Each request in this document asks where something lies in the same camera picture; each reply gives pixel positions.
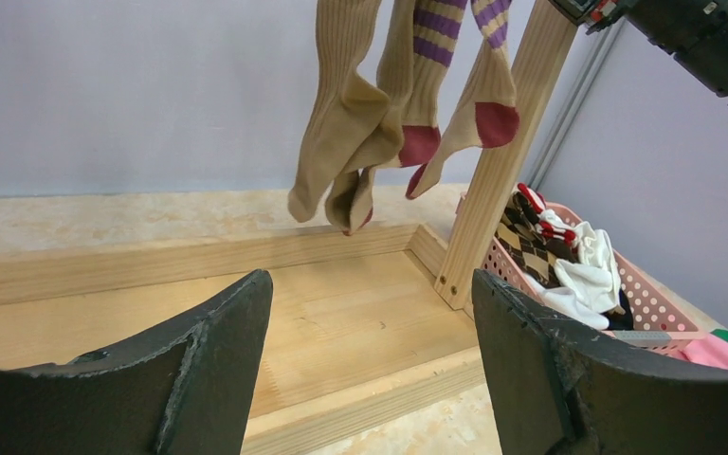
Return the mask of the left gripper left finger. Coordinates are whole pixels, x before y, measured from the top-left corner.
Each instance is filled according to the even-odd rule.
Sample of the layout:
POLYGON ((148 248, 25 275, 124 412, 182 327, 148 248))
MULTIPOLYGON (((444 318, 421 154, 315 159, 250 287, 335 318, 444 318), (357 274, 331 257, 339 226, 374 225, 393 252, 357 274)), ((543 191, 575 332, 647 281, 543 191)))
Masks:
POLYGON ((58 365, 0 370, 0 454, 237 454, 273 301, 255 270, 58 365))

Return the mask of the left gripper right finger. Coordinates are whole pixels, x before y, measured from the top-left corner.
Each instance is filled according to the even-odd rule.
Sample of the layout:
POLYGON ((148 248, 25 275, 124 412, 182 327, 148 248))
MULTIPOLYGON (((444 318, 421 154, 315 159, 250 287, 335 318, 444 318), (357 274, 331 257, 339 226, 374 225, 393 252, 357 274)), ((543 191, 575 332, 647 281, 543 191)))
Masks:
POLYGON ((477 269, 471 297, 505 454, 728 454, 728 370, 654 354, 477 269))

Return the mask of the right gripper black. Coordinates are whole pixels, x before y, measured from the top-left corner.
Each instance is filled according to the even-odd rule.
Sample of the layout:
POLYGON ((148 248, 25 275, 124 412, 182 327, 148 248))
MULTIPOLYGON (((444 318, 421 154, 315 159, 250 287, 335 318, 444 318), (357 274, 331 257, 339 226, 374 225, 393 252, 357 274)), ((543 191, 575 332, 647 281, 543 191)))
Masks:
POLYGON ((602 31, 619 21, 637 0, 549 0, 572 24, 584 26, 588 34, 602 31))

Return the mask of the purple striped tan sock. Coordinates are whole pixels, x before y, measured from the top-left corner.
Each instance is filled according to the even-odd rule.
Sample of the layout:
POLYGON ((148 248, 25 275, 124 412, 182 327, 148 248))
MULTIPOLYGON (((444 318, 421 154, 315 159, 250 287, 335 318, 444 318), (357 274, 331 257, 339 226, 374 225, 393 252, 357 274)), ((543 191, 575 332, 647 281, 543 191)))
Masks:
POLYGON ((470 148, 499 148, 519 128, 516 86, 507 44, 508 1, 465 1, 482 34, 482 45, 441 141, 430 160, 415 167, 406 196, 414 199, 436 185, 445 162, 470 148))

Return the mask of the purple striped sock maroon cuff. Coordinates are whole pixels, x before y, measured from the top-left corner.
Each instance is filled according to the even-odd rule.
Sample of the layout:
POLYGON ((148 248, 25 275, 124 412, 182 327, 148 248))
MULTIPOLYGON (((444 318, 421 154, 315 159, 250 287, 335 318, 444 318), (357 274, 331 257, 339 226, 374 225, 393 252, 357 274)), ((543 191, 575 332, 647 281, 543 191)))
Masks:
POLYGON ((379 63, 377 83, 399 114, 402 149, 383 165, 406 168, 427 163, 441 133, 438 96, 451 65, 467 3, 396 1, 379 63))

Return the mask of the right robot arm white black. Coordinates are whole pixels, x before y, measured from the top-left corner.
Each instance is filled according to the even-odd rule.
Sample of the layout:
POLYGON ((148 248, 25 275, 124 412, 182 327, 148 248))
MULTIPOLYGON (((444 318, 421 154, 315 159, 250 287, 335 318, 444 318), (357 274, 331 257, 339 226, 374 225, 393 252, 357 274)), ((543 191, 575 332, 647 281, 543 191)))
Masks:
POLYGON ((625 19, 720 98, 728 98, 728 0, 553 0, 589 34, 625 19))

